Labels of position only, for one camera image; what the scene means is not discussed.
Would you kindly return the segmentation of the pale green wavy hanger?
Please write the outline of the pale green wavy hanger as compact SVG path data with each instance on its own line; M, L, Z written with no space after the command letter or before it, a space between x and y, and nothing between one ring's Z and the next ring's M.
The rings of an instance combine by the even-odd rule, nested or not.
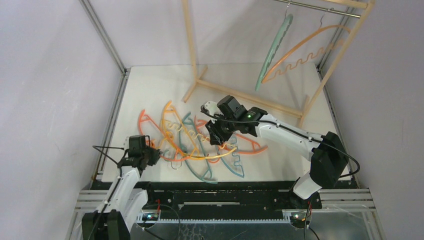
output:
M261 70L259 72L256 84L255 84L255 88L254 88L255 91L258 91L260 89L261 84L262 84L262 80L265 78L265 75L268 71L268 68L270 67L270 65L271 65L271 63L272 63L272 61L273 61L273 59L274 59L274 57L275 57L275 55L276 55L276 53L277 53L277 51L280 47L285 35L287 34L287 31L289 30L289 28L290 28L290 26L293 22L293 15L291 13L288 14L288 9L291 5L291 2L292 1L290 0L287 3L286 10L285 10L285 13L284 13L283 22L282 22L281 26L279 27L279 29L278 29L275 37L274 37L274 40L273 40L273 42L272 42L272 44L271 44L271 46L268 50L268 53L265 57L265 60L262 64Z

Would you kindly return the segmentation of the light orange wavy hanger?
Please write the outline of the light orange wavy hanger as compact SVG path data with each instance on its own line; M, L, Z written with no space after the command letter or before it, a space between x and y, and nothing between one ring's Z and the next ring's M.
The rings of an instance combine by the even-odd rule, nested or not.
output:
M352 30L347 27L340 24L335 25L328 25L325 27L319 27L315 32L311 33L309 36L301 40L299 43L297 43L295 46L293 46L288 52L286 52L271 68L267 71L265 74L264 79L261 81L261 84L265 84L273 79L275 79L277 76L285 75L288 71L296 69L299 65L303 65L307 63L309 60L313 60L321 55L324 55L325 53L328 53L331 50L334 50L335 48L341 47L345 41L343 39L337 40L335 43L329 43L326 46L320 47L316 51L312 51L307 54L306 58L299 58L294 63L289 63L285 66L284 69L280 68L280 65L282 65L288 57L290 57L293 53L295 53L298 49L303 47L306 43L310 42L313 38L317 37L321 33L330 30L330 29L342 29L343 31L347 33L351 33Z

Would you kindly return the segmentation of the yellow-orange plastic hanger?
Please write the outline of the yellow-orange plastic hanger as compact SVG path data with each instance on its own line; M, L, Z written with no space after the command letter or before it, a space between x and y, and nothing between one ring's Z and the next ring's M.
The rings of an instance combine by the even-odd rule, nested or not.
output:
M184 160L205 160L205 156L201 155L200 145L196 143L201 140L203 135L196 133L196 128L189 130L180 117L173 102L169 100L162 109L159 128L163 132L164 140L175 149L175 161ZM183 149L183 143L179 142L188 140L189 148Z

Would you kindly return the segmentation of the orange plastic hanger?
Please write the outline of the orange plastic hanger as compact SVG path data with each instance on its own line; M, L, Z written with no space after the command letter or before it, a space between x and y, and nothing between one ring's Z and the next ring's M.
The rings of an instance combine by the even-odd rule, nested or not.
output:
M137 129L140 134L144 134L143 127L152 127L153 132L157 135L157 138L149 140L148 143L160 150L160 157L171 163L183 162L189 160L190 155L185 155L183 150L177 146L173 139L173 133L162 129L158 123L156 123L152 117L150 117L146 110L141 110L137 119Z
M206 139L206 141L209 142L210 138L208 136L204 136L203 132L201 131L201 127L204 127L206 123L207 123L206 120L197 119L196 116L194 117L194 125L195 125L195 129L197 133L201 135L201 139ZM242 139L247 141L248 143L250 143L251 146L248 150L235 150L232 153L237 153L240 155L256 155L268 149L267 145L261 146L257 141L254 141L251 138L242 136L239 133L236 133L233 136L235 137L236 140ZM224 145L219 146L218 149L230 152L230 150L232 150L235 145L236 145L235 143L225 143Z

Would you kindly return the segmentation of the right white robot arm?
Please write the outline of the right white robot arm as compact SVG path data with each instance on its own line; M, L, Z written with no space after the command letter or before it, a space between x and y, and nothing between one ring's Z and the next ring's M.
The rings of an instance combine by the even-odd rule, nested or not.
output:
M221 146L240 132L283 144L310 162L309 171L296 181L289 194L289 203L295 208L302 208L317 191L334 188L344 177L348 155L334 132L322 135L302 130L259 107L246 109L231 95L219 102L205 102L200 111L211 118L205 125L211 145Z

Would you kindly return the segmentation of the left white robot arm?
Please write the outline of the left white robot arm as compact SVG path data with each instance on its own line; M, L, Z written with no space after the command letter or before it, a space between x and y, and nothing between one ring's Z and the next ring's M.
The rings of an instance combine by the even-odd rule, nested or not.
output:
M147 166L154 166L161 151L154 148L148 135L133 135L126 138L124 151L117 166L116 176L102 200L92 212L81 219L84 240L129 240L131 229L142 207L149 209L156 203L154 192L144 189L130 198Z

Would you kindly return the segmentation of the pale yellow wavy hanger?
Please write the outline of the pale yellow wavy hanger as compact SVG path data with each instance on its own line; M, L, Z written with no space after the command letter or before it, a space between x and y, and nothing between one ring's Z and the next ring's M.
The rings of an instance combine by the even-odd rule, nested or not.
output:
M199 140L201 143L205 143L205 142L209 142L210 141L210 137L205 136L201 133L196 132L196 128L194 128L194 130L188 130L183 123L177 123L177 122L172 122L169 120L164 120L163 121L163 126L166 127L167 130L175 130L178 133L183 131L188 137L190 137L191 140ZM218 149L225 149L225 147L230 147L229 150L226 150L226 153L224 154L216 154L216 155L212 155L212 156L200 156L200 155L194 155L194 153L182 153L182 155L184 157L186 157L187 159L190 160L213 160L213 159L218 159L218 158L222 158L225 157L233 152L235 152L237 150L237 146L234 144L230 144L225 142L222 145L218 146Z

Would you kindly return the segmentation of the blue wavy hanger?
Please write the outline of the blue wavy hanger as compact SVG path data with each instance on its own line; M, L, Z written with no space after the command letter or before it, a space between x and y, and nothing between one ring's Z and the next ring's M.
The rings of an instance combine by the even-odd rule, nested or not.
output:
M228 143L232 146L235 146L235 151L231 152L230 154L224 157L220 157L219 160L233 175L238 176L240 178L244 178L245 172L241 156L239 154L238 142L235 134L230 137Z

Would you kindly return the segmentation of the teal plastic hanger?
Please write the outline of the teal plastic hanger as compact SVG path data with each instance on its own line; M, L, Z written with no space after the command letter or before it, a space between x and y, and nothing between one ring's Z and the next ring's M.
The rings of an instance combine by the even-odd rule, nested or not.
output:
M186 114L183 118L183 123L187 126L189 130L193 130L195 128L194 120L191 118L191 114ZM182 143L183 149L189 148L189 141L183 140L181 141L181 137L178 137L179 143ZM207 151L204 146L204 143L201 143L199 140L195 141L200 145L200 152L202 156L207 156ZM212 166L209 163L209 160L185 160L183 164L188 168L188 171L194 176L194 178L200 182L216 185L218 181L214 178L214 173L212 170Z

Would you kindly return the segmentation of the left circuit board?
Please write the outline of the left circuit board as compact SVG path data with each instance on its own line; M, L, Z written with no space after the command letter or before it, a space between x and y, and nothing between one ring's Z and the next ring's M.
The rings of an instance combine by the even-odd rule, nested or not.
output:
M159 212L144 212L141 214L141 223L157 222L160 219L161 214Z

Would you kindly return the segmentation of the circuit board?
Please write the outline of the circuit board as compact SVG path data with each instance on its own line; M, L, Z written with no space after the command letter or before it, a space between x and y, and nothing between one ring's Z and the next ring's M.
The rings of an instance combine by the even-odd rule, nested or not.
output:
M141 223L157 222L160 219L161 214L159 212L144 212L141 214Z
M290 224L296 229L308 228L310 222L311 222L310 219L306 218L305 213L304 214L294 213L290 217Z

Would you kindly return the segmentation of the right circuit board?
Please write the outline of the right circuit board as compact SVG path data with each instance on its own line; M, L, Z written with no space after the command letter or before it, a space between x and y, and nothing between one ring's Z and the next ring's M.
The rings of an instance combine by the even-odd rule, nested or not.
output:
M306 218L305 213L304 214L294 213L290 217L290 224L296 229L308 228L310 222L311 222L310 219Z

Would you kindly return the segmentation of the metal hanging rod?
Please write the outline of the metal hanging rod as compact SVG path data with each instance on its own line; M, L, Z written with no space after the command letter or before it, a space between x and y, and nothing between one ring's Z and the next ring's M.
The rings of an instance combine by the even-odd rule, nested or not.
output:
M302 2L292 1L292 0L274 0L274 1L280 2L280 3L285 3L288 6L293 5L293 6L303 7L303 8L321 11L321 12L325 12L325 13L331 13L331 14L335 14L335 15L339 15L339 16L352 17L352 18L356 18L356 19L360 19L362 17L359 14L349 13L347 11L340 11L340 10L335 10L335 9L332 9L332 8L324 8L324 7L321 7L321 6L318 6L318 5L312 5L312 4L307 4L307 3L302 3Z

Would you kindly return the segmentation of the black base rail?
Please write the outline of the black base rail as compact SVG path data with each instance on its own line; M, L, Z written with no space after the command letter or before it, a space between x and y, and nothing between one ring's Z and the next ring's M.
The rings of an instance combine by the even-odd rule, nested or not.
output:
M352 208L363 193L343 180L307 200L292 192L293 181L148 182L135 184L130 195L146 190L143 211L161 210L161 219L182 222L278 221L288 211Z

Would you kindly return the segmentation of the left aluminium frame post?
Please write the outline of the left aluminium frame post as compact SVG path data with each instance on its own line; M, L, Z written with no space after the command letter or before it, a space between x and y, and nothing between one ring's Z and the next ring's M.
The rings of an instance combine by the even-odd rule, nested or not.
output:
M90 20L91 24L93 25L96 33L98 34L101 42L103 43L106 51L108 52L109 56L111 57L112 61L114 62L120 73L117 91L113 100L110 116L108 118L108 122L102 140L103 146L109 146L112 142L118 112L122 103L122 95L127 84L127 68L125 67L121 57L119 56L119 53L115 45L113 44L112 39L107 33L107 30L105 29L91 1L80 0L79 2L86 15L88 16L88 19Z

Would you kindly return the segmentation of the aluminium frame post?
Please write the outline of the aluminium frame post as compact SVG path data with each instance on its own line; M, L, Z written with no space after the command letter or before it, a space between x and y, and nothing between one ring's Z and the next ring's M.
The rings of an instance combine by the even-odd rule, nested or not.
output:
M98 34L101 42L103 43L106 51L108 52L109 56L111 57L112 61L114 62L120 73L117 91L113 100L110 116L108 118L108 122L102 140L103 146L109 146L112 142L118 112L122 103L122 95L127 84L127 68L125 67L121 57L119 56L119 53L115 45L113 44L112 39L107 33L107 30L105 29L91 1L80 0L79 2L86 15L88 16L88 19L90 20L91 24L93 25L96 33Z
M344 54L358 33L359 29L369 16L375 3L370 1L367 7L362 9L359 7L348 6L345 15L342 16L338 23L338 27L334 30L332 37L328 43L326 52L320 58L317 64L317 72L321 76L320 89L323 91L331 117L338 134L341 134L340 125L338 123L337 114L335 113L334 101L329 94L327 83L335 72L336 67L341 62Z

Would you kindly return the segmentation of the right aluminium frame post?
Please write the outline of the right aluminium frame post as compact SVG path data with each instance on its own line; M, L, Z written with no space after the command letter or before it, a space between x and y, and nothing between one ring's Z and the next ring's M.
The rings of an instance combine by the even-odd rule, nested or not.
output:
M320 89L323 91L331 117L338 134L341 134L340 125L338 123L337 114L335 113L334 101L329 94L327 83L335 72L336 67L341 62L344 54L358 33L359 29L369 16L375 3L370 1L367 7L362 9L359 7L348 6L345 15L342 16L338 23L338 27L334 30L332 37L328 43L326 52L320 58L317 64L317 72L321 76Z

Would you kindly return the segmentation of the wooden clothes rack frame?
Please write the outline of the wooden clothes rack frame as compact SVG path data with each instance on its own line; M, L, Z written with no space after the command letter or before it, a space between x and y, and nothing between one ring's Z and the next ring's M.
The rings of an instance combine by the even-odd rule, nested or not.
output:
M343 5L346 7L354 7L354 8L360 8L365 9L367 7L367 4L373 1L375 6L374 0L368 0L366 2L359 1L359 0L335 0L333 1L334 4ZM262 99L258 96L254 96L252 94L248 94L242 91L238 91L217 83L212 83L209 81L205 81L202 79L204 74L207 72L208 67L204 67L201 72L198 72L197 70L197 56L196 56L196 50L195 50L195 43L194 43L194 36L193 36L193 24L191 21L191 15L189 10L189 2L187 0L183 0L181 2L182 4L182 10L183 10L183 17L184 17L184 23L185 23L185 30L186 30L186 36L187 36L187 43L188 43L188 50L190 55L190 63L193 73L193 84L191 87L187 90L185 93L182 101L186 103L193 92L196 90L197 87L203 87L207 88L213 91L217 91L222 94L229 94L233 95L235 97L242 98L244 100L250 101L255 104L261 104L266 107L269 107L271 109L283 112L285 114L289 114L293 117L296 117L299 119L298 127L302 127L303 123L305 121L306 116L309 114L311 108L313 107L314 103L316 102L318 96L320 95L320 92L322 90L319 87L316 89L314 95L312 97L307 96L305 99L305 103L302 110L296 110L294 108L291 108L289 106L279 104L276 102L272 102L269 100Z

